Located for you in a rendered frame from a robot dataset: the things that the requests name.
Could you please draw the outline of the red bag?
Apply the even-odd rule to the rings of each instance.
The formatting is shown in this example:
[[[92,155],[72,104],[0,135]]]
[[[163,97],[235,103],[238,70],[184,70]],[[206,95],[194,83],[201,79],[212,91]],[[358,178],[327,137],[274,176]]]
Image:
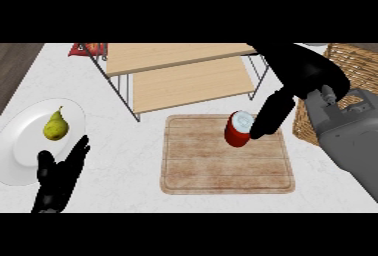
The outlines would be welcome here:
[[[70,56],[89,56],[89,55],[104,55],[108,50],[108,45],[106,43],[88,43],[82,45],[76,43],[69,52]]]

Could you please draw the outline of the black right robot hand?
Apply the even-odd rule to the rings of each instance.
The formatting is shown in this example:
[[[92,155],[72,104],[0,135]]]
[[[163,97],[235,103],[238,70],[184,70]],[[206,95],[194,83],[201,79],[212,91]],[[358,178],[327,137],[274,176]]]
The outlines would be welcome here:
[[[334,62],[295,43],[249,42],[268,64],[284,87],[266,99],[250,137],[259,139],[277,132],[296,106],[293,97],[306,102],[314,127],[331,119],[336,103],[351,90],[351,81]]]

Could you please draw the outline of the yellow-green pear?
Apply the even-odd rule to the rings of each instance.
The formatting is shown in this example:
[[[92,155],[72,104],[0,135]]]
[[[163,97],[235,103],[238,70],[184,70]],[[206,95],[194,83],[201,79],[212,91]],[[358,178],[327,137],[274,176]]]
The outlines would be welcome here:
[[[63,116],[63,109],[58,109],[45,125],[44,134],[49,140],[58,141],[66,137],[69,131],[70,125]]]

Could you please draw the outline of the wooden cutting board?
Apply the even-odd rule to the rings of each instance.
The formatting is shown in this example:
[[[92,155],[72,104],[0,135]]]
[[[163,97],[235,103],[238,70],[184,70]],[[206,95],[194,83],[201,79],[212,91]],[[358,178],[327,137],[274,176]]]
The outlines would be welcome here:
[[[160,185],[172,195],[284,194],[296,179],[284,135],[246,146],[225,139],[225,114],[172,115],[166,121]]]

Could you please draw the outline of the wicker basket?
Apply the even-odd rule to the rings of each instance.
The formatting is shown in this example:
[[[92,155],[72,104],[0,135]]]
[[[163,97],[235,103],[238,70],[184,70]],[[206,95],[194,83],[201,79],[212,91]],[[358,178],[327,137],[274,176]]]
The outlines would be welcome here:
[[[331,43],[324,56],[342,68],[351,80],[351,88],[365,89],[378,96],[378,52],[352,44]],[[303,100],[299,100],[293,134],[300,140],[320,145]]]

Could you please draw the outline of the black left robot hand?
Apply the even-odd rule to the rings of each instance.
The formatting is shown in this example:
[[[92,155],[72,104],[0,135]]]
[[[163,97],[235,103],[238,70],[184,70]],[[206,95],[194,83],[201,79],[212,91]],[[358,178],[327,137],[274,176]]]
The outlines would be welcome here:
[[[57,162],[48,150],[39,153],[38,180],[41,188],[32,209],[33,213],[61,213],[66,210],[89,151],[89,137],[83,136],[64,161]]]

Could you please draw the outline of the red can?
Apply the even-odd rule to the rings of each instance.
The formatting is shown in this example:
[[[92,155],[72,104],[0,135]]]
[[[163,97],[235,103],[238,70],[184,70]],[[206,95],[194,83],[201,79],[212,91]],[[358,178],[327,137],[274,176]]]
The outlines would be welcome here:
[[[225,128],[225,140],[234,147],[243,147],[250,141],[250,130],[255,123],[253,115],[246,111],[233,113]]]

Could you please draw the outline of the white plate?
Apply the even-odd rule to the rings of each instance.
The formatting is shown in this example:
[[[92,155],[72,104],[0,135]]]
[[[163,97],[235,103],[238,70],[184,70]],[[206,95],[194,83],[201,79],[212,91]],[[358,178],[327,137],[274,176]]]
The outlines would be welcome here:
[[[70,125],[67,136],[52,141],[44,128],[52,114],[61,109]],[[38,182],[38,155],[48,150],[63,161],[86,134],[86,114],[77,102],[66,98],[48,99],[32,105],[0,131],[0,183],[26,186]]]

